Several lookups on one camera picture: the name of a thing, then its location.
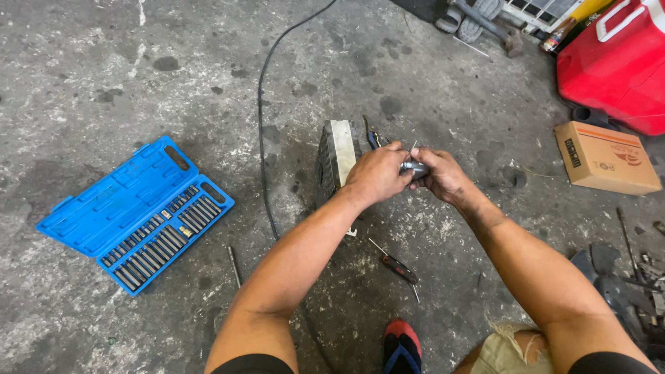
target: white handle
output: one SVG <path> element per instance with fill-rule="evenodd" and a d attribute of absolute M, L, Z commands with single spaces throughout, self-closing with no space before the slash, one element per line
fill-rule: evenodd
<path fill-rule="evenodd" d="M 598 35 L 598 40 L 600 42 L 606 42 L 608 41 L 611 37 L 615 36 L 616 33 L 621 31 L 624 27 L 628 26 L 628 24 L 635 19 L 635 17 L 639 16 L 642 14 L 644 11 L 644 7 L 640 5 L 637 7 L 631 14 L 629 14 L 626 19 L 621 21 L 615 28 L 610 30 L 610 32 L 607 32 L 607 29 L 605 28 L 605 22 L 607 22 L 608 19 L 612 18 L 615 16 L 621 9 L 624 9 L 630 4 L 630 0 L 624 0 L 619 5 L 614 7 L 612 11 L 604 15 L 601 19 L 598 20 L 596 23 L 596 34 Z"/>

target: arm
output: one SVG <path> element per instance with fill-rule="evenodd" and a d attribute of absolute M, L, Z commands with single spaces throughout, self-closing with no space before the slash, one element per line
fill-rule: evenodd
<path fill-rule="evenodd" d="M 411 189 L 426 186 L 464 217 L 508 290 L 545 333 L 556 372 L 567 373 L 582 356 L 599 351 L 622 353 L 655 370 L 584 275 L 503 215 L 450 154 L 423 148 L 413 149 L 412 157 L 432 171 Z"/>
<path fill-rule="evenodd" d="M 233 298 L 205 374 L 250 353 L 275 356 L 298 372 L 289 318 L 356 217 L 411 181 L 412 172 L 399 174 L 408 155 L 401 149 L 399 142 L 393 142 L 362 155 L 346 185 L 268 251 Z"/>

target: tan cloth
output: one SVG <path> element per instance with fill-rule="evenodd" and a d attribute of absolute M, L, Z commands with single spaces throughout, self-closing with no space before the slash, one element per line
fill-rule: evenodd
<path fill-rule="evenodd" d="M 537 330 L 522 323 L 489 322 L 494 332 L 485 340 L 478 360 L 473 364 L 470 374 L 553 374 L 551 356 L 544 349 L 538 353 L 538 359 L 528 363 L 526 356 L 531 349 L 529 342 L 525 354 L 515 340 L 514 334 L 520 330 Z"/>

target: blue strap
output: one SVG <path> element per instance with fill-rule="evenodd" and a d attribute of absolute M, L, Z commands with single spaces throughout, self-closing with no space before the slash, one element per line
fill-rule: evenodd
<path fill-rule="evenodd" d="M 386 362 L 386 366 L 383 367 L 383 374 L 390 374 L 392 367 L 395 365 L 395 362 L 397 362 L 397 358 L 400 355 L 404 356 L 407 362 L 409 362 L 411 370 L 414 371 L 414 374 L 420 374 L 420 369 L 418 368 L 416 360 L 414 360 L 414 358 L 411 356 L 411 353 L 409 353 L 409 351 L 407 351 L 406 348 L 402 346 L 402 344 L 400 344 L 400 346 L 395 349 L 395 352 L 392 353 L 388 359 L 388 362 Z"/>

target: forearm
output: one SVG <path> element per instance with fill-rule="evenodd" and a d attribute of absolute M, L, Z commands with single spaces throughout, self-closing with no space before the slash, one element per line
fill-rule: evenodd
<path fill-rule="evenodd" d="M 231 311 L 288 318 L 366 205 L 353 190 L 342 188 L 268 251 L 235 296 Z"/>
<path fill-rule="evenodd" d="M 454 206 L 471 226 L 503 282 L 541 328 L 578 315 L 612 315 L 584 275 L 559 252 L 507 218 L 476 187 Z"/>

